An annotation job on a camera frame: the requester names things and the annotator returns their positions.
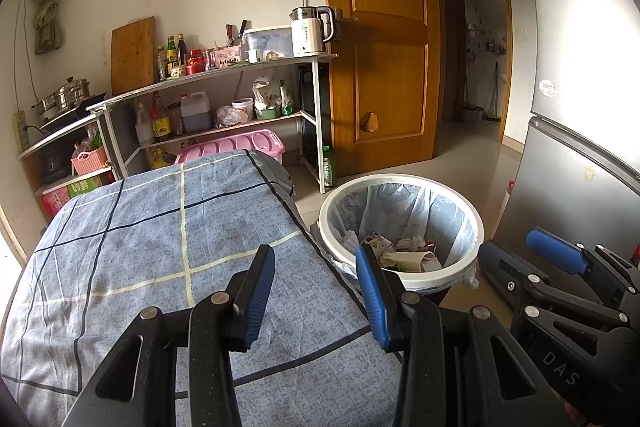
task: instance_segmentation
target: refrigerator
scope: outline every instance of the refrigerator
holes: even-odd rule
[[[536,12],[532,118],[493,240],[595,301],[525,238],[542,227],[625,259],[640,245],[640,11],[634,0],[536,0]]]

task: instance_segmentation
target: wall outlet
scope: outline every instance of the wall outlet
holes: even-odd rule
[[[18,151],[26,151],[29,148],[29,133],[27,130],[27,118],[24,111],[14,112],[14,134]]]

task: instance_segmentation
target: green plastic bottle on floor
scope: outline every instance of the green plastic bottle on floor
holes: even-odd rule
[[[325,187],[335,187],[335,161],[331,147],[322,147],[322,177]]]

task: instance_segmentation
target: round white sticker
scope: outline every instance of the round white sticker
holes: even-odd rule
[[[558,88],[554,86],[551,80],[540,80],[538,87],[540,88],[540,92],[545,96],[555,96],[558,94]]]

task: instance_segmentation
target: screw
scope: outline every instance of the screw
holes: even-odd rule
[[[215,292],[211,296],[213,304],[226,304],[229,302],[229,294],[227,292]]]
[[[158,315],[158,308],[155,306],[147,306],[140,312],[140,317],[146,321],[156,318],[156,315]]]
[[[527,306],[526,308],[524,308],[524,312],[533,319],[540,315],[540,310],[535,306]]]
[[[404,304],[417,304],[420,302],[420,296],[416,292],[404,292],[400,299]]]
[[[474,317],[476,319],[481,319],[482,321],[485,321],[489,317],[491,317],[491,311],[489,311],[489,308],[485,308],[484,306],[476,306],[472,310],[472,313],[474,314]]]

